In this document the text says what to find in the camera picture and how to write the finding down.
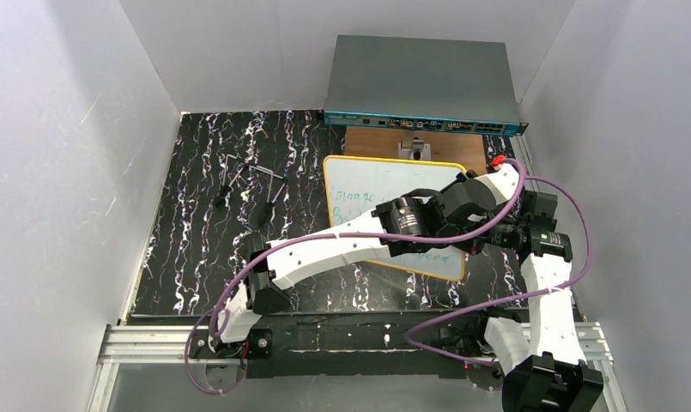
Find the robotic arm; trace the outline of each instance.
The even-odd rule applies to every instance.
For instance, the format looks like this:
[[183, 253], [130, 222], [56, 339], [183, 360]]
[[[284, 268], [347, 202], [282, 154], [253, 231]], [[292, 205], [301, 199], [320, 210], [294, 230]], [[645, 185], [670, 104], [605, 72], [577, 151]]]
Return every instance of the robotic arm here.
[[[528, 291], [550, 294], [529, 299], [530, 342], [511, 318], [486, 315], [483, 340], [497, 354], [505, 377], [505, 411], [589, 411], [603, 389], [600, 372], [590, 369], [579, 346], [569, 290], [557, 285], [570, 277], [573, 259], [569, 238], [555, 232], [554, 195], [525, 191], [517, 218], [505, 219], [482, 235], [451, 244], [405, 240], [341, 238], [339, 233], [391, 233], [448, 238], [479, 228], [514, 196], [518, 172], [509, 164], [476, 176], [459, 174], [441, 191], [415, 190], [348, 221], [315, 234], [331, 239], [290, 245], [273, 251], [239, 284], [218, 317], [221, 342], [246, 339], [263, 316], [289, 307], [286, 290], [326, 270], [364, 260], [457, 247], [476, 254], [487, 243], [514, 249]], [[274, 240], [267, 249], [286, 240]], [[264, 251], [255, 252], [254, 259]]]

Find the black marble surface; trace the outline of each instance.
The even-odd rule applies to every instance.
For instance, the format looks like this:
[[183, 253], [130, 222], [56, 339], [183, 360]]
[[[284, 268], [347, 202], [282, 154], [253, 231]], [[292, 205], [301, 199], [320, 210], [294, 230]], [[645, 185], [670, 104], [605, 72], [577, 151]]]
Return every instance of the black marble surface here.
[[[323, 158], [341, 154], [345, 128], [319, 123], [315, 111], [185, 115], [131, 316], [198, 315], [265, 241], [329, 226]], [[508, 139], [484, 138], [487, 161], [512, 157]], [[288, 186], [266, 224], [258, 225], [269, 178], [243, 172], [225, 207], [215, 198], [226, 155], [273, 169]], [[488, 246], [467, 257], [466, 275], [447, 282], [377, 264], [351, 264], [298, 283], [292, 312], [418, 311], [468, 306], [525, 291], [513, 252]]]

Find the cable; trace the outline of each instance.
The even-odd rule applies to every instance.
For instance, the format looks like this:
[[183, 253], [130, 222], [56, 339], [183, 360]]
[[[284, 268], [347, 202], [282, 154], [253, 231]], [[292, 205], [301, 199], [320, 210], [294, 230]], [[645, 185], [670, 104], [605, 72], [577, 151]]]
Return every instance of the cable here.
[[490, 300], [488, 302], [483, 302], [483, 303], [480, 303], [477, 305], [468, 306], [468, 307], [465, 307], [463, 309], [459, 309], [459, 310], [456, 310], [454, 312], [447, 313], [446, 315], [442, 315], [442, 316], [439, 316], [437, 318], [430, 319], [426, 322], [423, 322], [422, 324], [418, 324], [418, 325], [414, 326], [413, 328], [407, 330], [406, 333], [404, 334], [404, 336], [406, 338], [406, 342], [410, 343], [411, 345], [416, 346], [417, 348], [425, 349], [425, 350], [428, 350], [430, 352], [434, 352], [435, 354], [441, 354], [444, 356], [448, 356], [450, 358], [454, 358], [454, 359], [457, 359], [459, 361], [464, 361], [464, 362], [468, 362], [468, 363], [476, 363], [476, 364], [484, 365], [487, 367], [493, 367], [493, 366], [499, 365], [499, 362], [479, 360], [476, 358], [467, 358], [464, 356], [459, 356], [458, 354], [446, 352], [445, 350], [441, 350], [439, 348], [434, 348], [433, 346], [428, 346], [425, 343], [416, 342], [413, 339], [411, 339], [411, 336], [413, 334], [415, 334], [416, 332], [418, 332], [419, 330], [424, 330], [429, 326], [434, 326], [436, 324], [440, 324], [441, 322], [445, 322], [446, 320], [449, 320], [451, 318], [455, 318], [457, 316], [463, 316], [469, 312], [478, 311], [478, 310], [481, 310], [481, 309], [484, 309], [484, 308], [490, 307], [490, 306], [503, 305], [505, 303], [514, 302], [516, 300], [522, 300], [522, 299], [534, 298], [536, 296], [542, 296], [542, 295], [551, 293], [553, 290], [555, 290], [557, 288], [559, 288], [559, 289], [569, 288], [573, 284], [578, 282], [580, 279], [582, 279], [586, 273], [588, 273], [588, 270], [590, 269], [591, 262], [592, 262], [593, 238], [592, 238], [591, 230], [588, 227], [588, 222], [585, 221], [585, 215], [583, 213], [583, 210], [580, 208], [580, 205], [578, 205], [578, 202], [573, 198], [573, 196], [571, 196], [564, 188], [562, 188], [560, 185], [553, 182], [552, 180], [545, 179], [545, 178], [532, 177], [532, 176], [528, 176], [526, 179], [527, 180], [535, 180], [537, 182], [543, 182], [543, 183], [546, 183], [548, 185], [551, 185], [552, 187], [554, 187], [558, 191], [561, 191], [562, 194], [565, 195], [565, 197], [567, 197], [570, 200], [570, 202], [573, 203], [575, 210], [578, 211], [578, 215], [580, 216], [580, 221], [582, 221], [582, 223], [583, 223], [583, 229], [585, 230], [586, 252], [585, 252], [585, 265], [583, 265], [583, 269], [573, 279], [570, 279], [566, 282], [563, 282], [563, 283], [557, 285], [556, 288], [546, 288], [546, 289], [536, 290], [536, 291], [528, 292], [528, 293], [524, 293], [524, 294], [515, 294], [514, 296], [509, 296], [509, 297], [501, 298], [501, 299], [497, 299], [497, 300]]
[[[495, 215], [491, 220], [489, 220], [486, 224], [483, 226], [468, 232], [464, 233], [458, 236], [451, 236], [448, 238], [423, 238], [419, 236], [408, 236], [408, 235], [403, 235], [403, 234], [394, 234], [394, 233], [339, 233], [340, 238], [378, 238], [378, 239], [386, 239], [386, 240], [402, 240], [402, 241], [408, 241], [408, 242], [415, 242], [415, 243], [421, 243], [421, 244], [430, 244], [430, 245], [442, 245], [444, 243], [458, 243], [458, 242], [463, 242], [465, 240], [469, 240], [472, 238], [475, 238], [476, 236], [479, 236], [482, 233], [487, 232], [490, 230], [492, 227], [496, 226], [497, 223], [499, 223], [502, 219], [505, 218], [505, 216], [512, 210], [512, 207], [514, 204], [517, 202], [517, 199], [519, 199], [519, 194], [522, 192], [522, 189], [524, 187], [524, 179], [527, 175], [527, 171], [524, 168], [524, 165], [522, 162], [514, 160], [514, 159], [504, 159], [503, 162], [511, 164], [517, 168], [518, 172], [518, 182], [515, 187], [515, 191], [512, 194], [512, 197], [506, 202], [505, 207], [500, 210], [497, 215]], [[244, 279], [244, 276], [246, 276], [247, 273], [249, 273], [250, 270], [254, 268], [259, 262], [262, 262], [265, 260], [270, 254], [274, 253], [275, 251], [280, 251], [281, 249], [284, 249], [288, 246], [291, 245], [296, 245], [302, 242], [307, 242], [310, 240], [320, 240], [320, 239], [337, 239], [338, 236], [332, 233], [323, 233], [323, 234], [312, 234], [309, 236], [303, 236], [301, 238], [297, 239], [291, 239], [288, 240], [280, 245], [274, 246], [254, 259], [249, 262], [244, 269], [240, 270], [239, 273], [236, 274], [236, 276], [232, 279], [230, 283], [226, 286], [224, 291], [221, 293], [221, 296], [219, 296], [219, 300], [216, 302], [214, 307], [210, 310], [208, 310], [205, 314], [203, 314], [194, 324], [194, 326], [191, 328], [191, 333], [189, 334], [188, 338], [186, 339], [186, 345], [185, 345], [185, 368], [186, 371], [188, 372], [189, 378], [191, 381], [194, 383], [194, 385], [201, 391], [210, 393], [210, 394], [220, 394], [220, 393], [226, 393], [233, 388], [235, 388], [239, 382], [236, 384], [226, 388], [225, 390], [222, 391], [212, 391], [203, 388], [198, 382], [196, 382], [193, 378], [193, 374], [191, 373], [191, 367], [188, 362], [188, 353], [189, 353], [189, 348], [191, 346], [191, 339], [193, 338], [193, 334], [196, 332], [197, 328], [203, 320], [206, 318], [206, 316], [210, 315], [210, 320], [209, 320], [209, 334], [212, 337], [219, 337], [223, 333], [223, 331], [226, 329], [228, 319], [229, 319], [229, 312], [225, 311], [225, 318], [224, 321], [221, 324], [221, 328], [218, 327], [218, 318], [219, 318], [219, 313], [221, 311], [224, 311], [224, 306], [226, 305], [226, 301], [228, 297], [231, 295], [233, 292], [233, 289], [239, 285], [239, 283]], [[499, 300], [494, 301], [494, 305], [499, 305], [501, 303], [505, 302], [499, 302]]]

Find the red object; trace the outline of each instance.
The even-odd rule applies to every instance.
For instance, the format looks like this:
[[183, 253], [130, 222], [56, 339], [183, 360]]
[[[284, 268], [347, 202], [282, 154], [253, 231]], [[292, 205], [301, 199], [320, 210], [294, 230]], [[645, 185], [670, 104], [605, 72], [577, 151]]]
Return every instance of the red object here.
[[502, 164], [504, 159], [506, 159], [506, 156], [504, 156], [503, 154], [500, 154], [499, 156], [495, 157], [494, 160], [491, 163], [489, 163], [489, 165], [491, 167], [497, 167], [497, 166]]

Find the gray wall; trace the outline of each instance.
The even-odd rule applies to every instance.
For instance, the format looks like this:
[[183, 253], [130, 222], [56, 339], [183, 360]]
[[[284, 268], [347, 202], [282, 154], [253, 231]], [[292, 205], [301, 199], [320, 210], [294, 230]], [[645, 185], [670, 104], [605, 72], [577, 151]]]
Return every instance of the gray wall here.
[[84, 409], [178, 122], [117, 2], [0, 1], [0, 411]]
[[338, 34], [505, 42], [521, 99], [574, 0], [121, 0], [180, 111], [324, 104]]
[[691, 1], [578, 0], [521, 108], [536, 171], [587, 210], [579, 303], [628, 407], [691, 411]]

